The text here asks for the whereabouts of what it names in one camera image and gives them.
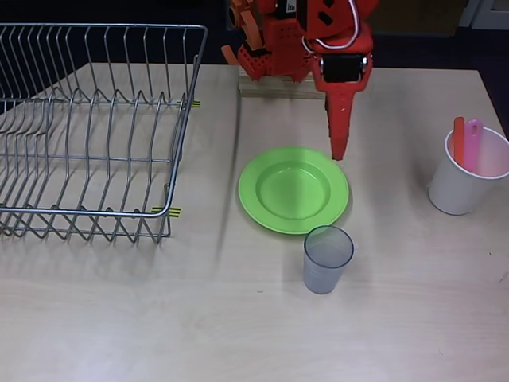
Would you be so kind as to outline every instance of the wire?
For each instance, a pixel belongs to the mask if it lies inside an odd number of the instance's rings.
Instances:
[[[317,38],[315,41],[320,44],[323,48],[331,49],[331,50],[340,50],[340,49],[346,49],[350,48],[354,42],[356,42],[357,37],[359,37],[360,33],[360,19],[359,19],[359,12],[357,11],[357,6],[355,0],[348,0],[348,4],[350,5],[350,9],[352,10],[352,16],[353,16],[353,35],[350,40],[343,45],[329,45],[324,43],[320,38]],[[304,49],[310,53],[314,54],[315,52],[307,45],[305,42],[305,38],[302,37],[302,45],[304,46]]]

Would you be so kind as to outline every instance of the red robot arm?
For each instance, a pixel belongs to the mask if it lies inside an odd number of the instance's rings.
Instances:
[[[262,36],[258,39],[252,16],[243,14],[240,21],[232,20],[243,28],[247,40],[238,51],[238,61],[231,48],[223,47],[228,62],[238,62],[252,80],[291,76],[299,82],[311,70],[317,90],[326,93],[332,157],[336,160],[343,159],[346,150],[354,95],[365,89],[373,68],[371,31],[363,19],[377,2],[231,0],[231,9],[237,6],[244,13],[257,6]]]

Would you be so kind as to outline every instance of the wire dish rack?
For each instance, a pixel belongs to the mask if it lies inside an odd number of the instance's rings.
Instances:
[[[168,237],[207,35],[0,24],[0,234]]]

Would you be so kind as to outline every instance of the clear plastic cup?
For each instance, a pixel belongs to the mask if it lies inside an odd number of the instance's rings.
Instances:
[[[341,228],[314,228],[304,240],[304,284],[316,294],[331,293],[354,253],[350,236]]]

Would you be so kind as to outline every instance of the wooden block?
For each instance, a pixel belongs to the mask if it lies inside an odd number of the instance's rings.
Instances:
[[[311,73],[300,83],[290,77],[263,77],[253,81],[244,69],[239,69],[239,90],[247,98],[292,98],[292,99],[325,99],[324,93],[315,89]]]

